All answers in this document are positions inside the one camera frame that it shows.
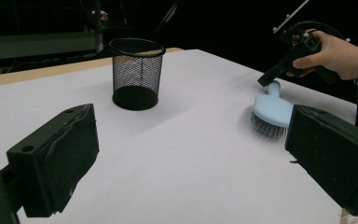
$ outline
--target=human hand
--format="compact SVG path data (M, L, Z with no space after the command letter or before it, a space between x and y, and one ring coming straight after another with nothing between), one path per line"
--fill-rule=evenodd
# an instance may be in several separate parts
M337 72L343 80L358 78L358 47L333 35L322 31L313 31L312 34L322 41L321 51L298 58L293 61L293 67L303 69L300 76L314 71L314 66L323 67Z

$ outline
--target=light blue brush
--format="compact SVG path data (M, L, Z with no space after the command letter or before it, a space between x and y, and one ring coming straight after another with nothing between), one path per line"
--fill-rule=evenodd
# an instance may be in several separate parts
M293 106L281 98L281 84L274 80L267 85L267 93L255 97L251 116L255 130L271 138L286 136Z

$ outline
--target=finger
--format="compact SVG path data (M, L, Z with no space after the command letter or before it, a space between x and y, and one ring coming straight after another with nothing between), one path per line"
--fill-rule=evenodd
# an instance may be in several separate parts
M303 58L295 59L293 61L294 68L306 69L310 67L314 67L321 64L323 58L323 54L321 52L317 52Z

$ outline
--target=wooden table edge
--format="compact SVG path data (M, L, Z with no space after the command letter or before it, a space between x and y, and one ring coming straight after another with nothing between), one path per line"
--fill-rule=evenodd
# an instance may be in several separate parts
M167 52L175 52L182 49L168 48ZM15 82L21 82L41 77L52 77L66 73L77 72L81 70L91 69L112 64L112 58L97 59L85 61L81 63L68 63L51 67L37 68L32 70L7 73L0 75L0 85L6 85Z

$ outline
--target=black mesh pencil cup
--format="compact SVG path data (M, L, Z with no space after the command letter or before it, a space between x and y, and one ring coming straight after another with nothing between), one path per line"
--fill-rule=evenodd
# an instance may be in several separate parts
M114 39L109 48L113 52L113 102L128 110L155 106L166 49L139 38Z

